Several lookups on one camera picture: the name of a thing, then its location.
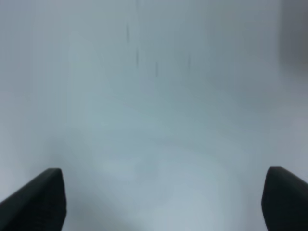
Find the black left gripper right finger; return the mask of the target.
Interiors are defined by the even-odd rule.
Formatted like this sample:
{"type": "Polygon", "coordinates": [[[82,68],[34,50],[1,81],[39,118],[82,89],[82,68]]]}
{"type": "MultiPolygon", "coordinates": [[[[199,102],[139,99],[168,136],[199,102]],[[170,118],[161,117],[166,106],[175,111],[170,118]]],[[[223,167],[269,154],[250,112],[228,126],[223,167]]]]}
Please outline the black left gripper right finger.
{"type": "Polygon", "coordinates": [[[308,184],[283,167],[269,167],[261,207],[268,231],[308,230],[308,184]]]}

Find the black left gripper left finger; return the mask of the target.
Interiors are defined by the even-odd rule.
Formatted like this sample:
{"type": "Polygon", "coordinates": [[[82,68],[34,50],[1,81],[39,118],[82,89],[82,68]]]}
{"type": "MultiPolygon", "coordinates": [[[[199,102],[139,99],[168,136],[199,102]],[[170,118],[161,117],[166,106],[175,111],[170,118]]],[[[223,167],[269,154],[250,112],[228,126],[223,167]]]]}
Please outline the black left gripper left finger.
{"type": "Polygon", "coordinates": [[[48,168],[0,203],[0,230],[61,231],[66,214],[63,172],[48,168]]]}

